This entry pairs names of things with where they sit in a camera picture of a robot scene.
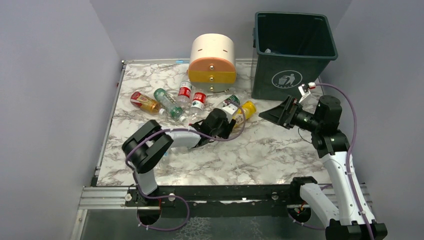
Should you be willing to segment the yellow juice bottle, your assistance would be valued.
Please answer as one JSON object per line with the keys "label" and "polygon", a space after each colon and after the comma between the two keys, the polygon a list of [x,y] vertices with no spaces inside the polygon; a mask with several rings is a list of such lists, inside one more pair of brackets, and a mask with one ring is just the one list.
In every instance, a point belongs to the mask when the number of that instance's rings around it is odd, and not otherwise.
{"label": "yellow juice bottle", "polygon": [[255,104],[248,100],[242,106],[244,116],[242,111],[239,109],[236,114],[233,116],[233,120],[235,120],[235,127],[241,126],[246,120],[251,118],[257,111]]}

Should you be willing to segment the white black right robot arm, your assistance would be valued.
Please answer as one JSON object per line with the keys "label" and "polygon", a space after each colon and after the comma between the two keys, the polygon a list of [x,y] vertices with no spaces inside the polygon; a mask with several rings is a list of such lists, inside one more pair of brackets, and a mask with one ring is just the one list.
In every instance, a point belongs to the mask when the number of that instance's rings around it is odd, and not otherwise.
{"label": "white black right robot arm", "polygon": [[340,100],[323,95],[314,113],[303,110],[299,101],[288,97],[259,117],[286,129],[298,127],[311,133],[312,145],[330,176],[337,203],[329,200],[314,180],[297,178],[291,185],[322,222],[327,240],[383,240],[388,230],[376,221],[363,195],[350,151],[353,143],[339,130],[341,113]]}

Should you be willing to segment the clear bottle dark green label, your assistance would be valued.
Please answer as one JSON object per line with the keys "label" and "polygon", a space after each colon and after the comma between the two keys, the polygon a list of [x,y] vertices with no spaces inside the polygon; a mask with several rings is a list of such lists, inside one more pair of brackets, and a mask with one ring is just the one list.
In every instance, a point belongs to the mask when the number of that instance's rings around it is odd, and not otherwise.
{"label": "clear bottle dark green label", "polygon": [[240,105],[240,100],[239,100],[239,98],[238,98],[235,94],[232,94],[232,95],[230,95],[230,96],[226,97],[226,98],[225,98],[224,100],[222,100],[221,102],[219,102],[219,103],[216,105],[216,107],[217,107],[217,108],[226,107],[226,106],[228,106],[231,102],[234,102],[234,103],[236,103],[237,105]]}

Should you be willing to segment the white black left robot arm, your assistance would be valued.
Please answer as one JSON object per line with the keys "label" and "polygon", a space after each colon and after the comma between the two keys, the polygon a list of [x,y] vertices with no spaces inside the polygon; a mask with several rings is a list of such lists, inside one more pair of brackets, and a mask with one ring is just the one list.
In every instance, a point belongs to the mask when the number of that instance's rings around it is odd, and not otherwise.
{"label": "white black left robot arm", "polygon": [[154,168],[171,148],[202,147],[212,141],[229,141],[236,124],[237,107],[230,104],[214,108],[205,119],[187,128],[164,129],[156,120],[149,120],[123,144],[125,163],[134,172],[138,189],[148,196],[157,188]]}

